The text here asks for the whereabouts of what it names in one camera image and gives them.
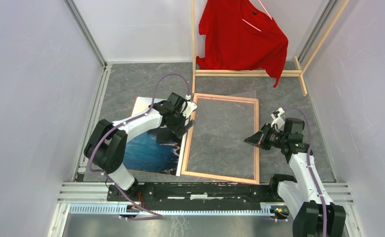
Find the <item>coastal landscape photo board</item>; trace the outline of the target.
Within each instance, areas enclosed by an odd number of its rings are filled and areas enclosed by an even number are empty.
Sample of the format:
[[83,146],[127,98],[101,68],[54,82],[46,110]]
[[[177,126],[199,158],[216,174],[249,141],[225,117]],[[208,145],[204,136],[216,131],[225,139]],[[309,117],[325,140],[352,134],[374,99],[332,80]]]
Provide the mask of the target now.
[[123,164],[128,170],[180,176],[186,135],[178,138],[167,127],[150,129],[131,139]]

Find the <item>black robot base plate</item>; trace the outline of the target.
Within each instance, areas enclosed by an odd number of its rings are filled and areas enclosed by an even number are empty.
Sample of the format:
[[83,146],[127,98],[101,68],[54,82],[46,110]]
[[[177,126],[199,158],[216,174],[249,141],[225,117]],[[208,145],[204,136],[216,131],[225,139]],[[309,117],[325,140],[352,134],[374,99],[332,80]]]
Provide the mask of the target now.
[[270,183],[143,182],[125,193],[153,211],[247,211],[262,204],[288,205]]

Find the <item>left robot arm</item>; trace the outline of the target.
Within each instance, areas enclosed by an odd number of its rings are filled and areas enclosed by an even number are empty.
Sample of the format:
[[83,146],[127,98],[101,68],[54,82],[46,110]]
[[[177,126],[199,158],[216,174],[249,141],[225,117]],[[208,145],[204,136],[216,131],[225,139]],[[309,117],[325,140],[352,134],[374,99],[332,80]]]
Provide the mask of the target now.
[[134,200],[138,195],[136,179],[123,164],[126,145],[133,138],[151,129],[166,127],[176,137],[181,138],[194,125],[190,117],[197,109],[197,104],[190,96],[182,97],[171,93],[166,100],[151,100],[143,111],[129,118],[110,122],[100,120],[85,148],[84,156],[88,159],[88,168],[98,168],[119,189],[119,195],[126,201]]

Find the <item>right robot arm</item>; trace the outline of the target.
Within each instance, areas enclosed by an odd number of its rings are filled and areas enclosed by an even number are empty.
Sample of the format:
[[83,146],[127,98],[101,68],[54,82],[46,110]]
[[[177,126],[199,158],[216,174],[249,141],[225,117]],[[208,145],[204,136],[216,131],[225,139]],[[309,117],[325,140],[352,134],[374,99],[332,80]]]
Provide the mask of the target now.
[[244,142],[263,150],[278,148],[293,175],[275,174],[268,195],[273,201],[284,201],[293,218],[295,237],[341,237],[346,211],[335,204],[317,173],[309,143],[303,142],[305,122],[286,118],[282,130],[266,123]]

